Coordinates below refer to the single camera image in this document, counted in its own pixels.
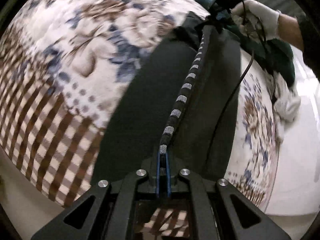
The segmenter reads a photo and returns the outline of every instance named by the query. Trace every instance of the gloved hand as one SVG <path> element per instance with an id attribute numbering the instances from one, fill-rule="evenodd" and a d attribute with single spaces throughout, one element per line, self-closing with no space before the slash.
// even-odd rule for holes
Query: gloved hand
<path id="1" fill-rule="evenodd" d="M 278 18 L 280 11 L 274 11 L 273 9 L 259 3 L 255 0 L 245 0 L 246 19 L 247 22 L 243 25 L 244 7 L 242 2 L 237 4 L 231 10 L 231 16 L 236 25 L 239 26 L 240 32 L 254 40 L 259 40 L 256 33 L 256 27 L 258 26 L 259 33 L 261 34 L 260 24 L 263 25 L 266 40 L 279 39 L 278 34 Z"/>

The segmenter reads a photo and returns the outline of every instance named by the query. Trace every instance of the brown checkered fabric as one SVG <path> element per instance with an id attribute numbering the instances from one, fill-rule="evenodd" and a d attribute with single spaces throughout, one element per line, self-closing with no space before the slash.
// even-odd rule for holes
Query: brown checkered fabric
<path id="1" fill-rule="evenodd" d="M 71 114 L 62 94 L 47 93 L 44 61 L 25 53 L 20 31 L 12 24 L 1 39 L 0 144 L 39 191 L 69 206 L 90 187 L 103 131 Z M 12 78 L 26 62 L 27 73 Z"/>
<path id="2" fill-rule="evenodd" d="M 158 208 L 142 232 L 155 236 L 189 237 L 188 214 L 178 209 Z"/>

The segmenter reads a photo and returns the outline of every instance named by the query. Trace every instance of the metal screw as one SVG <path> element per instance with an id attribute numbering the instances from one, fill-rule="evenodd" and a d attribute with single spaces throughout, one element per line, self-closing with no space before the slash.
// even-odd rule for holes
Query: metal screw
<path id="1" fill-rule="evenodd" d="M 136 174 L 138 175 L 138 176 L 144 176 L 144 175 L 146 175 L 147 174 L 147 172 L 145 171 L 145 170 L 137 170 L 137 172 L 136 172 Z"/>
<path id="2" fill-rule="evenodd" d="M 99 187 L 106 187 L 106 186 L 108 186 L 108 184 L 109 184 L 109 182 L 107 180 L 104 180 L 104 179 L 100 180 L 98 182 Z"/>
<path id="3" fill-rule="evenodd" d="M 184 176 L 188 176 L 188 175 L 190 174 L 190 170 L 188 170 L 188 169 L 182 169 L 182 170 L 180 171 L 180 173 L 181 173 L 182 175 L 184 175 Z"/>
<path id="4" fill-rule="evenodd" d="M 218 183 L 219 185 L 224 187 L 229 184 L 229 181 L 227 181 L 226 179 L 218 179 Z"/>

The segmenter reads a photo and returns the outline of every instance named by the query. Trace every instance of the black cable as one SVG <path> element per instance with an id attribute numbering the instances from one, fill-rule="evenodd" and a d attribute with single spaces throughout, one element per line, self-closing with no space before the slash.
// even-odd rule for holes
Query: black cable
<path id="1" fill-rule="evenodd" d="M 243 21 L 242 21 L 242 25 L 245 25 L 246 20 L 247 20 L 247 12 L 245 11 L 245 4 L 244 4 L 244 0 L 241 0 L 242 5 L 243 5 Z"/>
<path id="2" fill-rule="evenodd" d="M 244 25 L 244 24 L 247 22 L 247 18 L 246 18 L 247 14 L 246 14 L 246 8 L 245 8 L 244 0 L 242 0 L 242 5 L 243 5 L 243 10 L 244 10 L 244 19 L 243 19 L 243 25 Z M 265 49 L 265 52 L 267 53 L 267 49 L 265 48 L 266 33 L 265 33 L 265 30 L 264 30 L 264 27 L 263 27 L 263 24 L 262 24 L 261 20 L 260 20 L 258 17 L 257 17 L 257 20 L 258 20 L 258 22 L 256 22 L 256 24 L 255 24 L 255 28 L 256 28 L 255 30 L 256 30 L 256 32 L 257 32 L 257 35 L 258 35 L 258 37 L 259 37 L 259 40 L 260 40 L 263 48 Z M 261 26 L 263 39 L 261 38 L 260 34 L 258 33 L 258 28 L 257 28 L 257 27 L 258 27 L 258 23 L 260 23 L 260 26 Z M 251 65 L 252 65 L 252 63 L 253 63 L 253 60 L 254 60 L 254 49 L 252 49 L 251 59 L 250 59 L 250 62 L 249 62 L 249 64 L 248 64 L 248 66 L 246 67 L 246 69 L 245 69 L 244 72 L 242 73 L 242 75 L 241 75 L 241 77 L 240 77 L 237 85 L 235 86 L 235 88 L 234 88 L 233 91 L 231 92 L 230 96 L 228 97 L 228 100 L 226 101 L 226 103 L 225 103 L 225 105 L 224 105 L 224 107 L 223 107 L 223 109 L 222 109 L 222 111 L 221 111 L 221 113 L 220 113 L 220 115 L 219 115 L 219 118 L 218 118 L 217 123 L 216 123 L 216 125 L 215 125 L 215 127 L 214 127 L 214 130 L 213 130 L 213 133 L 212 133 L 212 137 L 211 137 L 211 140 L 210 140 L 210 144 L 209 144 L 209 147 L 208 147 L 208 150 L 207 150 L 207 155 L 206 155 L 206 160 L 205 160 L 205 163 L 204 163 L 204 167 L 206 167 L 207 164 L 208 164 L 208 162 L 209 162 L 210 150 L 211 150 L 211 147 L 212 147 L 212 144 L 213 144 L 213 140 L 214 140 L 214 137 L 215 137 L 215 135 L 216 135 L 218 126 L 219 126 L 219 124 L 221 123 L 221 120 L 222 120 L 222 118 L 223 118 L 223 115 L 224 115 L 226 109 L 228 108 L 230 101 L 232 100 L 233 96 L 235 95 L 236 91 L 238 90 L 238 88 L 239 88 L 242 80 L 244 79 L 245 75 L 246 75 L 247 72 L 249 71 L 249 69 L 250 69 L 250 67 L 251 67 Z"/>
<path id="3" fill-rule="evenodd" d="M 213 139 L 214 139 L 214 137 L 215 137 L 215 135 L 216 135 L 218 126 L 219 126 L 219 124 L 221 123 L 223 114 L 225 113 L 226 109 L 228 108 L 230 101 L 232 100 L 234 94 L 235 94 L 236 91 L 238 90 L 238 88 L 239 88 L 241 82 L 243 81 L 245 75 L 246 75 L 247 72 L 249 71 L 249 69 L 250 69 L 250 67 L 251 67 L 251 65 L 252 65 L 252 63 L 253 63 L 253 60 L 254 60 L 254 50 L 252 50 L 251 59 L 250 59 L 250 62 L 249 62 L 249 64 L 248 64 L 247 68 L 246 68 L 246 69 L 244 70 L 244 72 L 242 73 L 242 75 L 241 75 L 241 77 L 240 77 L 237 85 L 235 86 L 235 88 L 234 88 L 233 91 L 231 92 L 228 100 L 226 101 L 226 103 L 225 103 L 225 105 L 224 105 L 224 107 L 223 107 L 223 109 L 222 109 L 222 111 L 221 111 L 221 113 L 220 113 L 220 115 L 219 115 L 219 118 L 218 118 L 218 120 L 217 120 L 217 124 L 216 124 L 216 126 L 214 127 L 214 130 L 213 130 L 213 133 L 212 133 L 212 137 L 211 137 L 211 140 L 210 140 L 210 144 L 209 144 L 209 147 L 208 147 L 207 157 L 206 157 L 206 160 L 205 160 L 205 165 L 207 165 L 207 163 L 208 163 L 208 161 L 209 161 L 209 155 L 210 155 L 210 150 L 211 150 L 211 147 L 212 147 Z"/>

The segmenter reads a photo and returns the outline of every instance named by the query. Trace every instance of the folded cloth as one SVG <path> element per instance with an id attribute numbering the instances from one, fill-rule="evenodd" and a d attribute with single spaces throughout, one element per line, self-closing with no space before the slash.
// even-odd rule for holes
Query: folded cloth
<path id="1" fill-rule="evenodd" d="M 280 73 L 274 72 L 273 76 L 266 72 L 267 86 L 270 98 L 275 98 L 273 115 L 276 123 L 276 139 L 284 140 L 285 122 L 293 122 L 301 104 L 295 86 L 290 89 Z"/>

